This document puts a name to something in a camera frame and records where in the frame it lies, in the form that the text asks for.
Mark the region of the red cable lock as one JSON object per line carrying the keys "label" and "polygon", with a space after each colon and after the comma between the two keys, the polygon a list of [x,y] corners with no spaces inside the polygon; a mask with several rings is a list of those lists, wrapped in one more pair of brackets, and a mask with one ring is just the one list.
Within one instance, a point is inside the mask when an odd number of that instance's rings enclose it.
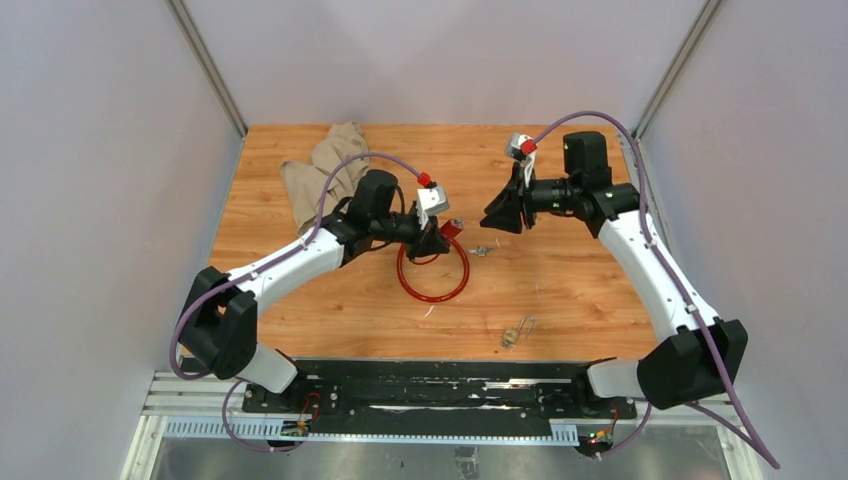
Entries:
{"label": "red cable lock", "polygon": [[410,261],[405,256],[405,247],[400,246],[395,261],[397,279],[403,290],[414,299],[429,304],[443,303],[454,299],[465,290],[471,276],[468,253],[456,238],[450,238],[449,242],[452,252],[458,256],[455,267],[442,273],[419,271],[412,280],[405,274],[405,267]]}

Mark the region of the silver key with ring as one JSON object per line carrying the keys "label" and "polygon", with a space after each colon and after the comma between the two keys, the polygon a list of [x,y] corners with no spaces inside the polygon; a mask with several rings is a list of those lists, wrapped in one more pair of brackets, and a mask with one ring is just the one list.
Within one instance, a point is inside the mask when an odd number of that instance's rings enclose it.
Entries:
{"label": "silver key with ring", "polygon": [[478,257],[486,257],[487,255],[492,254],[494,251],[498,250],[499,247],[495,246],[486,246],[486,245],[478,245],[468,250],[470,255],[475,255]]}

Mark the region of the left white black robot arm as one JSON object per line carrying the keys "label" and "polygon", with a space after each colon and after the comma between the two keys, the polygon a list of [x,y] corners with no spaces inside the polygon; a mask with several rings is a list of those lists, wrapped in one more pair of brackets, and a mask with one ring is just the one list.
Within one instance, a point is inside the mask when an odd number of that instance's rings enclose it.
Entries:
{"label": "left white black robot arm", "polygon": [[260,317],[307,282],[379,247],[397,244],[412,258],[448,253],[438,222],[449,208],[447,194],[426,175],[419,182],[412,203],[395,211],[392,204],[402,197],[397,177],[370,170],[353,195],[289,245],[229,272],[201,270],[178,320],[176,345],[200,362],[204,375],[259,385],[279,411],[298,411],[307,390],[296,379],[298,366],[259,341]]}

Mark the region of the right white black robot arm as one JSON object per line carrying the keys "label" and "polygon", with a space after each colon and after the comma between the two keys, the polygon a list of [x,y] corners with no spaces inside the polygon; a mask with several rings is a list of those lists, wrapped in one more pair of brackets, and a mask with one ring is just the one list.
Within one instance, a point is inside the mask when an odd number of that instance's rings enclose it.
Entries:
{"label": "right white black robot arm", "polygon": [[665,410],[725,393],[738,373],[747,331],[738,320],[722,319],[696,292],[651,216],[641,211],[637,189],[613,181],[605,137],[597,131],[565,135],[561,178],[537,177],[536,149],[530,136],[512,135],[505,147],[513,161],[510,178],[485,208],[481,227],[519,234],[540,213],[583,222],[624,270],[657,338],[642,359],[590,365],[571,390],[574,408],[594,417],[612,397],[631,397]]}

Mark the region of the beige cloth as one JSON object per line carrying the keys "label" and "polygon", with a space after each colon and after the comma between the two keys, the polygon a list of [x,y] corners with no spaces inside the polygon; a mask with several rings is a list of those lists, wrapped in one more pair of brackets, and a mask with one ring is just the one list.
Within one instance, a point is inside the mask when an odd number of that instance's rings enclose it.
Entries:
{"label": "beige cloth", "polygon": [[[314,225],[320,195],[329,174],[343,160],[367,150],[363,126],[358,122],[347,122],[330,127],[325,139],[318,142],[310,152],[308,162],[282,162],[279,172],[292,208],[297,236],[304,235]],[[366,157],[341,168],[326,195],[325,213],[331,212],[343,198],[354,194],[369,167],[369,158]]]}

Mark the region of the brass padlock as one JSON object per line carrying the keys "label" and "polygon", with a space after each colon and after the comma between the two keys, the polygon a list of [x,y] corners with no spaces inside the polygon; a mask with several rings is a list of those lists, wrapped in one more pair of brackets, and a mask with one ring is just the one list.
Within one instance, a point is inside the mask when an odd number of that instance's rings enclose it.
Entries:
{"label": "brass padlock", "polygon": [[529,337],[535,326],[535,316],[525,315],[516,327],[506,328],[501,336],[500,345],[505,349],[514,348],[521,338]]}

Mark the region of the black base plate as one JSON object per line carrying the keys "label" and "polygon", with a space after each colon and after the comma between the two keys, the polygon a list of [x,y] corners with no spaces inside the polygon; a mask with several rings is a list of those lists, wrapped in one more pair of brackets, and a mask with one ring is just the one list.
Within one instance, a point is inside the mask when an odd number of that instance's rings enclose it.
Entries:
{"label": "black base plate", "polygon": [[237,419],[265,415],[312,441],[588,443],[586,425],[636,421],[635,399],[589,391],[574,362],[312,359],[272,393],[240,387]]}

